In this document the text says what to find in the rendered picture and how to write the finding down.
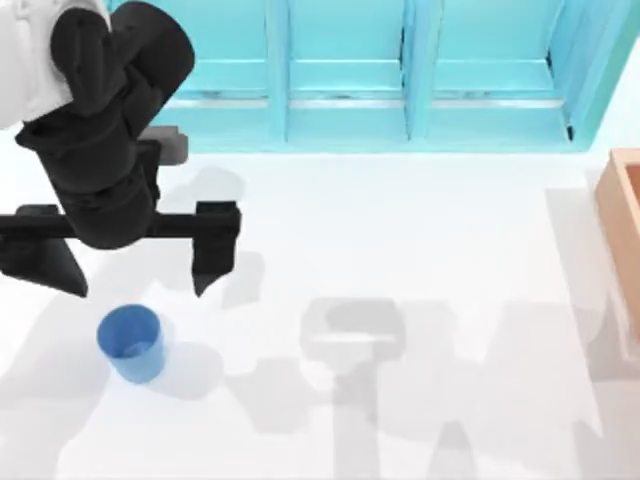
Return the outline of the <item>pale grey rounded box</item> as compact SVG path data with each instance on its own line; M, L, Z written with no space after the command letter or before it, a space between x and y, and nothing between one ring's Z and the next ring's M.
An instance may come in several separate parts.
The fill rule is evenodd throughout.
M188 159L188 136L177 126L150 126L142 132L140 140L161 145L159 163L162 166L182 165Z

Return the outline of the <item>shallow salmon-coloured box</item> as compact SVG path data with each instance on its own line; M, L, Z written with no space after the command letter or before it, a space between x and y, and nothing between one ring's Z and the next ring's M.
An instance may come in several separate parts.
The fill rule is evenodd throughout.
M594 190L600 224L640 359L640 147L613 148Z

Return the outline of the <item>light blue rack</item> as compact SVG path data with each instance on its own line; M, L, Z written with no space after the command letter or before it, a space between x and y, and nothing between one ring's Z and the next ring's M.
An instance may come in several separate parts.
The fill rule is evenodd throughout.
M196 68L197 152L589 148L640 0L158 0Z

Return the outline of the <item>blue cup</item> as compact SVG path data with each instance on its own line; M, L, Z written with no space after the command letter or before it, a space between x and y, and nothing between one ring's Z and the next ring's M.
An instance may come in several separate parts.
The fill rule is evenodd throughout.
M96 341L115 371L128 382L148 383L164 369L161 322L144 305L127 304L111 310L99 323Z

